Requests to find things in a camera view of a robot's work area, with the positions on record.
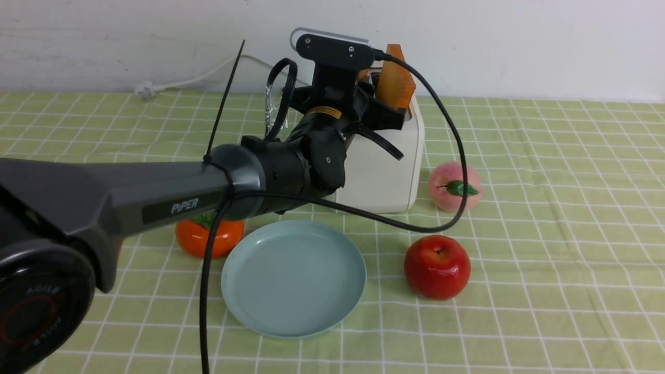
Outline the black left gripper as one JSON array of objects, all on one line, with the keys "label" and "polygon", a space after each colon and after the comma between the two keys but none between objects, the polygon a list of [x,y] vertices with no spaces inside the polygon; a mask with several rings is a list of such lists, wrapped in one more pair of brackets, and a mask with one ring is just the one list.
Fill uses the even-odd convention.
[{"label": "black left gripper", "polygon": [[375,97],[370,83],[357,83],[351,90],[313,86],[295,88],[289,107],[302,114],[290,137],[301,137],[311,129],[332,127],[352,134],[364,130],[401,131],[406,110],[392,109]]}]

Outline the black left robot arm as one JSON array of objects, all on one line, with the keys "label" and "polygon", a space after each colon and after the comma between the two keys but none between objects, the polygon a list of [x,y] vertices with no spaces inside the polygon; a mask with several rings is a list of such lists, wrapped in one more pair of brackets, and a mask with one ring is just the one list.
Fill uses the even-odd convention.
[{"label": "black left robot arm", "polygon": [[[2,158],[2,373],[27,372],[65,343],[95,290],[114,286],[126,237],[219,208],[237,221],[325,201],[346,182],[356,136],[402,158],[379,132],[401,130],[406,109],[376,99],[368,84],[339,97],[315,87],[284,93],[265,137],[215,146],[202,161]],[[280,140],[289,109],[302,118]]]}]

